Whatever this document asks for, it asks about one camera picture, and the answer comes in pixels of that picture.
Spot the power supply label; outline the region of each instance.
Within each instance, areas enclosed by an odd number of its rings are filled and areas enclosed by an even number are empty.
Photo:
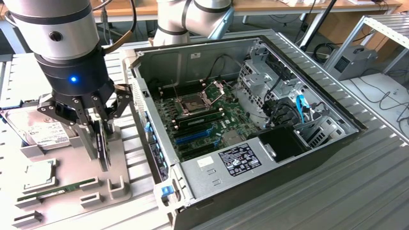
[[[261,165],[248,144],[220,152],[218,155],[232,176],[237,176]]]

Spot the motherboard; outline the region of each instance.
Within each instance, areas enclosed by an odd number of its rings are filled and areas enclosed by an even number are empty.
[[[202,88],[200,92],[154,99],[173,149],[182,161],[242,142],[258,130],[240,106],[233,87],[226,82],[213,81]]]

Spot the hard drive label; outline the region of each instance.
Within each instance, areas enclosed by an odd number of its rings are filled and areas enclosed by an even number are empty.
[[[237,176],[261,165],[248,144],[220,152],[218,155],[232,176]]]
[[[32,126],[28,129],[28,133],[40,147],[68,142],[68,135],[60,122]]]

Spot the hard drive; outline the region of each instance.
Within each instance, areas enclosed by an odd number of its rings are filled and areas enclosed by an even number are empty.
[[[0,110],[0,115],[26,146],[38,145],[44,150],[68,146],[69,138],[77,136],[76,131],[36,109],[36,103],[29,103],[20,108]]]

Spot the blue pcie slot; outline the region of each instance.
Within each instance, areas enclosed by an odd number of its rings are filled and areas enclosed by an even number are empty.
[[[198,138],[206,138],[208,136],[210,136],[212,129],[213,129],[213,127],[209,128],[206,131],[198,132],[198,133],[196,133],[196,134],[193,134],[190,136],[186,136],[184,138],[176,139],[176,144],[177,145],[185,144],[185,143],[188,143],[188,142],[190,142],[190,141],[193,141],[193,140],[196,140]]]

